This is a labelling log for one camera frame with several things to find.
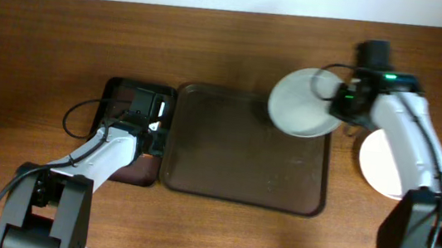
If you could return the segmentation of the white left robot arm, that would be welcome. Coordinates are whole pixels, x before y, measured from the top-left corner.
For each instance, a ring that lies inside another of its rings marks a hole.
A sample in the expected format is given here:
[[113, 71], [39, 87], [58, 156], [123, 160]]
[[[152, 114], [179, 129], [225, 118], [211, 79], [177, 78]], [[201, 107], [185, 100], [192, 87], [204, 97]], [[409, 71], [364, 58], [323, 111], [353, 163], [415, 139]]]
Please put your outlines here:
[[140, 155], [162, 157], [166, 136], [103, 124], [67, 156], [23, 164], [0, 191], [0, 248], [88, 248], [95, 191]]

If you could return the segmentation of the white plate with red blob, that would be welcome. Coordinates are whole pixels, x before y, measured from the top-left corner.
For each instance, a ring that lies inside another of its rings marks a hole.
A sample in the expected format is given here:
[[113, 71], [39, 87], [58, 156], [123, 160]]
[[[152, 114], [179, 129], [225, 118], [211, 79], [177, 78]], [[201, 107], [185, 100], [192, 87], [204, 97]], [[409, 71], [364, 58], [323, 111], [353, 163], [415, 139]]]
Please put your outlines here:
[[403, 198], [400, 175], [382, 129], [369, 133], [363, 139], [358, 164], [362, 176], [376, 192], [392, 200]]

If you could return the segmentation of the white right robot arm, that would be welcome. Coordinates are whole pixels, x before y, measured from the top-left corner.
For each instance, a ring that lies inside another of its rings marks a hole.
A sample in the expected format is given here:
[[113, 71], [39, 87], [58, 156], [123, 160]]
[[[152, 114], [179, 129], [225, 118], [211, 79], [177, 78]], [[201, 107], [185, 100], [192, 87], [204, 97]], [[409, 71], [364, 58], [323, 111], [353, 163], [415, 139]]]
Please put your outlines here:
[[442, 146], [414, 75], [394, 71], [387, 41], [356, 47], [352, 81], [329, 113], [347, 124], [381, 129], [401, 180], [402, 199], [378, 228], [376, 248], [442, 248]]

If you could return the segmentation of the white plate with red streak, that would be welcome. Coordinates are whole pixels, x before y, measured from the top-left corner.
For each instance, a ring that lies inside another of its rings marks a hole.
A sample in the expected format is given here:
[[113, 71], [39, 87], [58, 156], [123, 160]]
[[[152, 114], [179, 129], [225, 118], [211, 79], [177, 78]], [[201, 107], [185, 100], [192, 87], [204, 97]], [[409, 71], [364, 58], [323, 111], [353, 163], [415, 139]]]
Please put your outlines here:
[[328, 112], [328, 97], [342, 80], [330, 71], [307, 68], [289, 73], [270, 92], [268, 115], [274, 126], [294, 137], [319, 137], [341, 123]]

